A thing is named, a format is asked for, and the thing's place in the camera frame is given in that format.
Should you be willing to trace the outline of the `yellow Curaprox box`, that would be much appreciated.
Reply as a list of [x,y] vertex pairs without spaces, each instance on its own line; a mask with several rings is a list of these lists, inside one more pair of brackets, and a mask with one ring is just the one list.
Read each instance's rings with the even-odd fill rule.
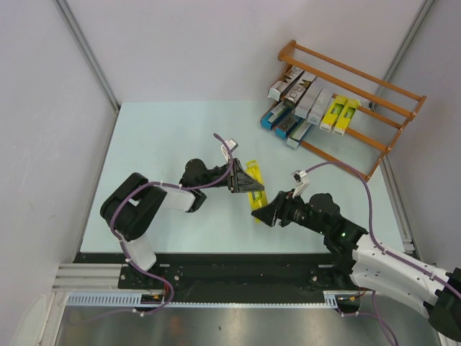
[[[257,160],[246,162],[246,173],[258,183],[264,184],[261,170]],[[251,210],[257,210],[268,205],[267,194],[264,190],[248,193]]]
[[357,99],[348,99],[346,104],[341,111],[338,120],[334,127],[334,133],[343,135],[357,111],[357,108],[361,105],[361,102]]
[[337,120],[339,119],[339,116],[347,101],[348,98],[344,96],[336,96],[333,99],[321,121],[321,130],[331,131],[331,129],[335,126]]

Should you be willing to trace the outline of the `blue toothpaste box with barcode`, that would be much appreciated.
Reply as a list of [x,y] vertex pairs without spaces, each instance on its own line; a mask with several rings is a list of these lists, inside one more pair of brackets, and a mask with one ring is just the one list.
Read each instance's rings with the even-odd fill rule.
[[262,117],[261,126],[267,130],[272,130],[290,110],[283,102],[277,103]]

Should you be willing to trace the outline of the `lilac text-side toothpaste box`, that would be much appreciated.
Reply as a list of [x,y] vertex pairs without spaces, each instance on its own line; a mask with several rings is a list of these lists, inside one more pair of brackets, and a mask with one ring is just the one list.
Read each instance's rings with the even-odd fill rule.
[[317,80],[308,87],[306,93],[304,93],[302,99],[295,108],[295,115],[297,117],[306,119],[322,88],[322,84]]

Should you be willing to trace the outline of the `lilac Protefix toothpaste box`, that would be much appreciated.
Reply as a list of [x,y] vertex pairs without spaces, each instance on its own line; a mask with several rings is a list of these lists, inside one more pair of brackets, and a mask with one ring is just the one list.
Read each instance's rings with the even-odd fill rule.
[[320,125],[324,114],[328,110],[332,95],[333,93],[327,88],[322,88],[308,114],[307,120],[310,124]]

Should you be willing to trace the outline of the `silver black R&O charcoal box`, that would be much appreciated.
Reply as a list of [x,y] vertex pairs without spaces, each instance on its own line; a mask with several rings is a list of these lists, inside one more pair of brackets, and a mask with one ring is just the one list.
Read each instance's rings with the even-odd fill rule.
[[268,97],[280,101],[286,95],[289,88],[303,75],[305,71],[297,66],[291,66],[284,74],[269,88]]

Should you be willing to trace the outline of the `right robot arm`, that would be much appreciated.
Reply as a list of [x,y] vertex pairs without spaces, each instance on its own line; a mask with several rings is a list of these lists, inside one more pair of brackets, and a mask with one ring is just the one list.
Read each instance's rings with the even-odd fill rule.
[[340,289],[369,288],[411,307],[445,337],[460,341],[460,269],[448,272],[396,252],[340,213],[328,193],[308,202],[279,192],[252,216],[273,227],[296,223],[323,236],[335,258],[332,280]]

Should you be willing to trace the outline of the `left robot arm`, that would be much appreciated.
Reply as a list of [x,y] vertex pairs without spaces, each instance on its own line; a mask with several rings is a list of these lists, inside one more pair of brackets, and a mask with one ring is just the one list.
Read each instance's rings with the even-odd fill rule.
[[134,279],[144,288],[157,284],[156,255],[146,232],[160,209],[197,211],[207,196],[205,187],[226,187],[232,193],[263,192],[261,182],[243,170],[237,158],[221,167],[207,168],[200,159],[191,159],[178,185],[149,182],[132,173],[102,204],[100,216],[114,231],[127,261],[136,265]]

